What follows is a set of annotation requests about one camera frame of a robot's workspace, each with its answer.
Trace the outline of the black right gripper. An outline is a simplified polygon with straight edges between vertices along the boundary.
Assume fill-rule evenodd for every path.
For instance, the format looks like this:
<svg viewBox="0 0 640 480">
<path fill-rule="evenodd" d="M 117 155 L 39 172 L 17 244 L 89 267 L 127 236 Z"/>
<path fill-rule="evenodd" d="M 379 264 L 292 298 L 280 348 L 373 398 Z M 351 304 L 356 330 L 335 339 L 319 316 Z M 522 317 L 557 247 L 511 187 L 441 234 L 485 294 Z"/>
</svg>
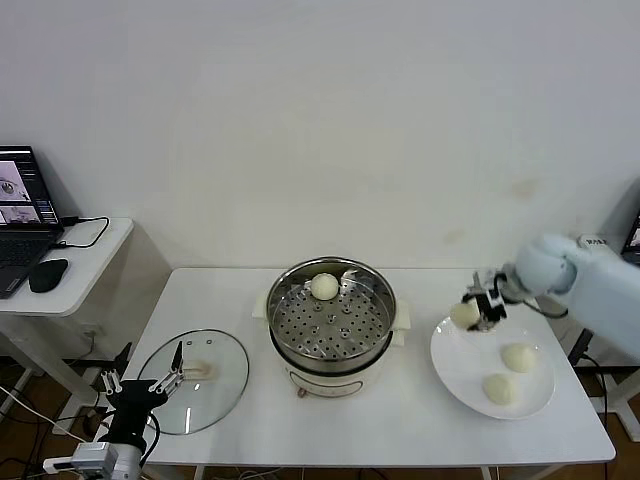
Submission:
<svg viewBox="0 0 640 480">
<path fill-rule="evenodd" d="M 504 300 L 497 289 L 480 293 L 465 293 L 461 298 L 461 303 L 475 303 L 480 313 L 480 319 L 469 326 L 466 329 L 467 332 L 490 332 L 499 325 L 502 319 L 507 318 Z"/>
</svg>

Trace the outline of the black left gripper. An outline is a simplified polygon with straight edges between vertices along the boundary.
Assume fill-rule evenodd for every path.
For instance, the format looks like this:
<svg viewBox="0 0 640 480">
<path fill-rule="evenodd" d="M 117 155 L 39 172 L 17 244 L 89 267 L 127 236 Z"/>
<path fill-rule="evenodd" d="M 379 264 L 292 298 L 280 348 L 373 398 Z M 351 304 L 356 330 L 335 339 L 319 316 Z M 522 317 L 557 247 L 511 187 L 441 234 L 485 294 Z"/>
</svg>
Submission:
<svg viewBox="0 0 640 480">
<path fill-rule="evenodd" d="M 179 341 L 169 371 L 157 380 L 121 379 L 129 364 L 132 343 L 101 371 L 105 394 L 115 409 L 104 441 L 113 444 L 145 444 L 144 430 L 150 413 L 164 405 L 184 380 L 183 342 Z"/>
</svg>

